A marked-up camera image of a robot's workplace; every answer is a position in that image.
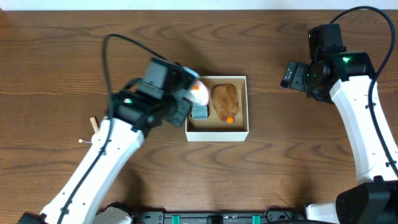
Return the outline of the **grey yellow toy truck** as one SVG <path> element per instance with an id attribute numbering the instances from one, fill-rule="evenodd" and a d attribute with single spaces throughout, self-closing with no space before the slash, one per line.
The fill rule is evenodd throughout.
<path id="1" fill-rule="evenodd" d="M 190 116 L 192 119 L 204 120 L 209 117 L 208 105 L 194 103 L 191 108 Z"/>

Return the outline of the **pink duck toy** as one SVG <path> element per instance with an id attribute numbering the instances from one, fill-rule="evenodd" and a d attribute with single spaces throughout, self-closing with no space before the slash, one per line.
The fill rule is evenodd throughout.
<path id="1" fill-rule="evenodd" d="M 186 95 L 192 103 L 206 106 L 210 100 L 210 91 L 203 82 L 197 80 Z"/>

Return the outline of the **white cardboard box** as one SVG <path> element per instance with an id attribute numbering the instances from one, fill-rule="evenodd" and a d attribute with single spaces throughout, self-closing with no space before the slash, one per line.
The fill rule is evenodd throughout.
<path id="1" fill-rule="evenodd" d="M 217 85 L 232 84 L 237 90 L 239 113 L 233 123 L 219 119 L 213 102 L 208 103 L 207 119 L 188 116 L 185 134 L 188 141 L 244 141 L 249 134 L 248 97 L 245 76 L 202 76 L 200 81 L 211 91 Z"/>

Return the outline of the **brown plush toy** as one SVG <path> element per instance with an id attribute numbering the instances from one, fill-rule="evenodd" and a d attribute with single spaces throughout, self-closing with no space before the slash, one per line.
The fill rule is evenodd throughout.
<path id="1" fill-rule="evenodd" d="M 211 92 L 211 100 L 218 118 L 228 124 L 234 123 L 235 116 L 239 113 L 236 87 L 230 83 L 215 86 Z"/>

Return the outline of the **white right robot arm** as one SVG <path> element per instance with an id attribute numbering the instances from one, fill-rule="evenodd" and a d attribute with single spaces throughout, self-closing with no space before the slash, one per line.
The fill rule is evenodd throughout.
<path id="1" fill-rule="evenodd" d="M 334 104 L 354 155 L 357 186 L 304 211 L 314 223 L 397 223 L 397 144 L 380 105 L 376 72 L 365 52 L 329 50 L 307 65 L 290 62 L 282 88 Z"/>

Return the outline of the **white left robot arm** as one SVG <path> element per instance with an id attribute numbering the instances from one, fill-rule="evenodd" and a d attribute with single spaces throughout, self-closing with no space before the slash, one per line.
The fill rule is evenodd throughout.
<path id="1" fill-rule="evenodd" d="M 117 205 L 99 206 L 128 159 L 150 129 L 162 121 L 180 127 L 193 103 L 208 94 L 180 90 L 157 99 L 143 91 L 113 95 L 112 112 L 91 138 L 91 147 L 60 193 L 38 214 L 24 213 L 21 223 L 133 223 L 134 215 Z"/>

